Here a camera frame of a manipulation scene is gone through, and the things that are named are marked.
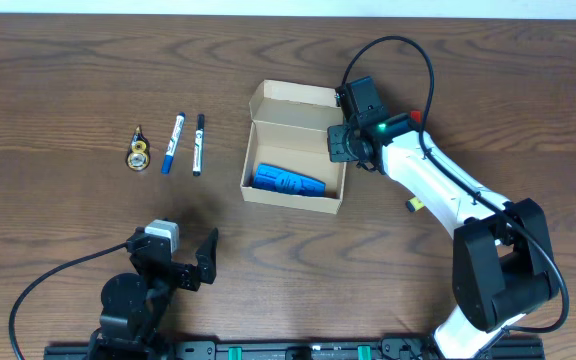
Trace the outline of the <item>red marker pen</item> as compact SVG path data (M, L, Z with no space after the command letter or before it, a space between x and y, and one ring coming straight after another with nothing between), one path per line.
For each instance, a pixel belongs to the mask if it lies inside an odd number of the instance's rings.
M421 112L420 112L420 111L411 111L411 112L410 112L410 117L411 117L416 123L420 123L420 122L421 122Z

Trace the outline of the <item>yellow highlighter pen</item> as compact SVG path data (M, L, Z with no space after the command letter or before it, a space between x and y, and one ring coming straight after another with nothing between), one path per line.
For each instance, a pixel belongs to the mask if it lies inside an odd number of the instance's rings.
M424 203L417 197L413 197L412 199L408 200L405 205L408 211L411 213L417 212L425 207Z

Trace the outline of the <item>blue utility knife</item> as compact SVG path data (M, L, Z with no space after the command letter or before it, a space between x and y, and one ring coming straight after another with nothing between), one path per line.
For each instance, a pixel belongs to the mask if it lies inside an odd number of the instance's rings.
M257 167L252 186L265 191L308 197L323 197L326 188L322 181L268 164Z

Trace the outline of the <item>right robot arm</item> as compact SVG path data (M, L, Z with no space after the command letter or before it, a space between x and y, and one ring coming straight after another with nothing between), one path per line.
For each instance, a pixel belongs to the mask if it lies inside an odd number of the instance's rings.
M368 122L346 121L327 130L330 159L355 162L408 189L453 240L452 289L456 308L432 335L444 359L469 359L489 350L505 333L521 331L527 314L554 297L566 321L570 298L554 261L542 208L512 202L491 191L448 158L408 114Z

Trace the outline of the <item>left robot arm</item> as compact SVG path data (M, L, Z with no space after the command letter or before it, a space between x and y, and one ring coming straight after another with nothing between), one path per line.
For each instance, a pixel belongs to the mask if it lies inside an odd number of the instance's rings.
M175 346L158 327L178 289L196 291L214 282L219 232L214 228L195 253L197 263L172 260L173 239L138 228L126 247L135 271L111 278L101 291L100 328L85 357L174 359Z

